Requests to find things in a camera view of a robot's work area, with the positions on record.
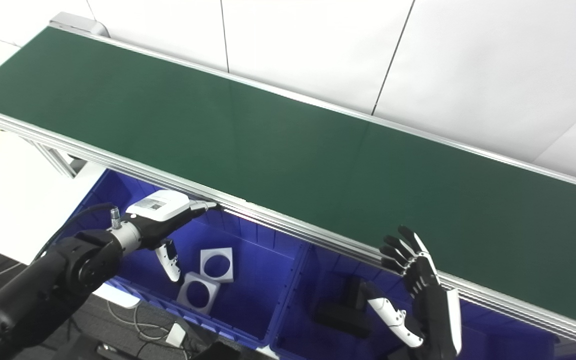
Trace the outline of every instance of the label sticker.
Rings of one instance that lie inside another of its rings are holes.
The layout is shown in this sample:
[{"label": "label sticker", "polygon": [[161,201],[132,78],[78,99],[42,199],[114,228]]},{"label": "label sticker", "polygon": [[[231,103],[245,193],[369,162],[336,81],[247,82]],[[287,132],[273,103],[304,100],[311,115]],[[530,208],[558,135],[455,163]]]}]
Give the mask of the label sticker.
[{"label": "label sticker", "polygon": [[165,202],[155,200],[154,198],[142,198],[141,200],[137,201],[137,203],[135,203],[135,207],[150,210],[157,210],[164,205],[166,205]]}]

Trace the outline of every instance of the white plastic frame with hole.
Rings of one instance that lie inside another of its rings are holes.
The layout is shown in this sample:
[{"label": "white plastic frame with hole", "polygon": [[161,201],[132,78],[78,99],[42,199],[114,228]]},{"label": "white plastic frame with hole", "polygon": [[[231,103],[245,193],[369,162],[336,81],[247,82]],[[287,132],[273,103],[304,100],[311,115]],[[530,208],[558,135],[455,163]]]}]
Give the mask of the white plastic frame with hole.
[{"label": "white plastic frame with hole", "polygon": [[[208,303],[206,303],[204,307],[194,306],[188,300],[188,287],[190,287],[190,284],[194,282],[199,282],[208,289]],[[210,310],[213,309],[215,298],[217,297],[217,292],[219,291],[220,286],[221,284],[219,282],[201,276],[196,272],[186,273],[183,278],[183,285],[179,290],[179,295],[176,297],[176,301],[187,308],[195,310],[195,312],[208,315]]]},{"label": "white plastic frame with hole", "polygon": [[[223,256],[230,262],[230,266],[228,267],[227,271],[224,272],[224,274],[221,276],[210,276],[206,274],[206,263],[208,260],[215,256]],[[233,270],[233,248],[207,248],[201,251],[199,258],[199,272],[201,273],[201,276],[205,276],[206,278],[209,278],[210,280],[216,281],[218,283],[232,283],[235,281]]]}]

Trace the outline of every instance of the blue storage bin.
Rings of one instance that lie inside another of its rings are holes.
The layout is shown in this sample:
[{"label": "blue storage bin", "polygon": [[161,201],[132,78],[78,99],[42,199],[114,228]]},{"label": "blue storage bin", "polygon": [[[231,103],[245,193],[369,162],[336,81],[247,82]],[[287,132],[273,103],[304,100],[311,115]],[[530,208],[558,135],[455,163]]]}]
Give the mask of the blue storage bin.
[{"label": "blue storage bin", "polygon": [[[372,333],[359,339],[313,321],[320,301],[339,301],[349,276],[359,276],[410,312],[412,298],[401,278],[333,251],[311,246],[295,279],[270,347],[292,360],[381,360],[403,346],[370,307]],[[461,302],[460,360],[553,360],[556,337],[489,309]]]},{"label": "blue storage bin", "polygon": [[[159,188],[107,170],[75,213],[91,205],[112,202],[121,212]],[[64,232],[105,229],[109,214],[92,214]],[[107,283],[224,337],[251,348],[267,346],[279,321],[308,244],[246,219],[209,210],[175,231],[170,239],[178,251],[182,274],[199,273],[202,249],[232,248],[235,280],[222,284],[209,315],[176,302],[180,285],[169,280],[154,251],[135,251],[122,260],[121,270]]]}]

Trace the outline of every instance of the floor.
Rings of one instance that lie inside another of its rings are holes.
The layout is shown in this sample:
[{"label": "floor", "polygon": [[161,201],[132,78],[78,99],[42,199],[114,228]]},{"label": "floor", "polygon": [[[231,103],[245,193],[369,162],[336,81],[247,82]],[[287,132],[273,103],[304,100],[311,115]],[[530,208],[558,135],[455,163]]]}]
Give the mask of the floor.
[{"label": "floor", "polygon": [[[0,255],[0,271],[16,264],[14,260]],[[9,282],[19,272],[23,271],[24,268],[25,265],[20,265],[1,274],[0,287]],[[135,311],[134,309],[124,309],[117,305],[112,305],[112,310],[114,310],[119,317],[127,321],[133,318]],[[156,324],[164,326],[165,328],[170,328],[174,321],[179,319],[173,314],[147,303],[143,303],[138,307],[137,315],[137,320],[140,323]],[[138,358],[143,360],[182,360],[186,357],[186,353],[183,350],[166,347],[163,341],[144,341],[138,335],[132,323],[122,323],[118,319],[115,319],[109,313],[106,301],[97,296],[90,296],[88,301],[73,315],[72,319],[73,322],[63,324],[41,346],[28,348],[19,353],[16,360],[52,360],[55,351],[66,344],[70,337],[75,337],[79,331],[133,356],[138,354]],[[240,360],[270,359],[257,351],[245,348],[236,342],[203,330],[203,328],[197,328],[196,330],[204,331],[205,335],[208,335],[213,340],[219,340],[241,351]],[[154,328],[144,329],[144,333],[152,337],[160,335],[161,333],[158,331],[159,330]],[[195,339],[189,339],[189,341],[184,342],[183,346],[188,350],[187,355],[189,355],[190,358],[205,349],[205,346]]]}]

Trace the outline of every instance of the aluminum profile leg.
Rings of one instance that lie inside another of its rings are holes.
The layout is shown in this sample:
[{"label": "aluminum profile leg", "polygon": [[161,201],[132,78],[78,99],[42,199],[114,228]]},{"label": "aluminum profile leg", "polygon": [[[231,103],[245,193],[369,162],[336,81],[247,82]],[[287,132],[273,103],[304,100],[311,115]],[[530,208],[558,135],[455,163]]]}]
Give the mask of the aluminum profile leg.
[{"label": "aluminum profile leg", "polygon": [[55,170],[58,171],[61,175],[64,175],[68,178],[75,178],[80,170],[82,170],[85,161],[80,159],[75,159],[73,161],[66,160],[61,153],[59,153],[54,148],[42,145],[36,141],[32,141],[30,139],[25,139],[29,142],[32,146],[34,146],[41,155],[43,155],[46,160],[51,164]]}]

